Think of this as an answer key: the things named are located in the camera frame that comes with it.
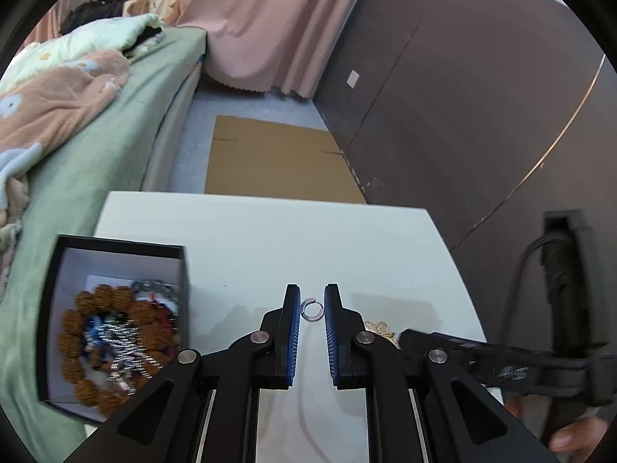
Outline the person's right hand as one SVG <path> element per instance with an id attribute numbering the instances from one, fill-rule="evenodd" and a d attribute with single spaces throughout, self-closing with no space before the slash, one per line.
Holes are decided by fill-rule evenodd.
<path id="1" fill-rule="evenodd" d="M 504 398 L 504 404 L 534 436 L 542 436 L 548 416 L 546 398 L 509 395 Z M 608 422 L 598 416 L 583 416 L 551 435 L 548 447 L 562 462 L 585 462 L 608 429 Z"/>

